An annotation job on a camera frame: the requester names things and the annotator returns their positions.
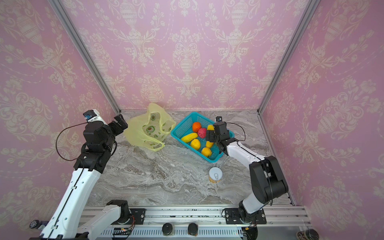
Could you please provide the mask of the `yellow toy lemon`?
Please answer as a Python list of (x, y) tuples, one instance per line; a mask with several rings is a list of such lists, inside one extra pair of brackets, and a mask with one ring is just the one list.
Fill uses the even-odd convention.
[(214, 126), (213, 125), (208, 125), (207, 126), (207, 131), (214, 131)]

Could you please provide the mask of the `yellow orange toy mango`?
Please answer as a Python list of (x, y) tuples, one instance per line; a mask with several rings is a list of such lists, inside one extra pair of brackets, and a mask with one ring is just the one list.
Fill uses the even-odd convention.
[(207, 141), (206, 142), (206, 148), (211, 148), (214, 145), (214, 143)]

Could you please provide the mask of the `red pink toy apple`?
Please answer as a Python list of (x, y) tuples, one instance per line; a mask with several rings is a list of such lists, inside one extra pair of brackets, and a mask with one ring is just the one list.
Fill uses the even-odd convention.
[(207, 134), (207, 129), (206, 128), (200, 128), (197, 132), (198, 136), (201, 138), (201, 139), (205, 139), (206, 138), (206, 134)]

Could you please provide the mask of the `small yellow orange toy fruit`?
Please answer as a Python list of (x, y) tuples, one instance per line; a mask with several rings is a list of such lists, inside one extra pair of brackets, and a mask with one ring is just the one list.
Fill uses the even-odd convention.
[(206, 158), (209, 158), (212, 155), (212, 151), (210, 148), (205, 147), (202, 149), (201, 154), (205, 156)]

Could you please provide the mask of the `yellow translucent plastic bag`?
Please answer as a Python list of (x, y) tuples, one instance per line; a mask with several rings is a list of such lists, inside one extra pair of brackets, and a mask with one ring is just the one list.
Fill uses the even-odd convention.
[(129, 119), (127, 124), (123, 134), (132, 146), (157, 152), (165, 146), (164, 140), (175, 128), (176, 121), (165, 109), (150, 103), (145, 114)]

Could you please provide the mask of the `yellow toy banana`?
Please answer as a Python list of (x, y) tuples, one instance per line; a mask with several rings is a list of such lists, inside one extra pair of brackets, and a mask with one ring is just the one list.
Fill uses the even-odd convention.
[(185, 135), (184, 137), (181, 138), (181, 140), (184, 142), (184, 143), (190, 143), (191, 141), (193, 141), (194, 139), (196, 139), (198, 137), (198, 134), (193, 132), (191, 134), (188, 134), (188, 135)]

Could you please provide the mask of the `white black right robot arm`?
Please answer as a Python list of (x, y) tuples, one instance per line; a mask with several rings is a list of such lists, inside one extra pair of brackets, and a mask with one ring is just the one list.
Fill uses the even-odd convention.
[(254, 215), (273, 200), (288, 193), (289, 186), (279, 161), (274, 156), (265, 157), (230, 136), (227, 123), (219, 119), (207, 129), (206, 140), (216, 144), (220, 153), (234, 158), (250, 172), (252, 193), (239, 203), (239, 214), (244, 222), (250, 222)]

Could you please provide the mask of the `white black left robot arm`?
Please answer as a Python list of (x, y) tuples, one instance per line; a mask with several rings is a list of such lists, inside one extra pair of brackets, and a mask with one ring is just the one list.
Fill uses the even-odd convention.
[(109, 124), (97, 110), (84, 114), (86, 142), (75, 158), (68, 188), (52, 218), (37, 237), (39, 240), (95, 240), (113, 223), (125, 224), (133, 219), (127, 201), (112, 200), (85, 224), (80, 219), (98, 179), (117, 149), (116, 136), (128, 128), (122, 115)]

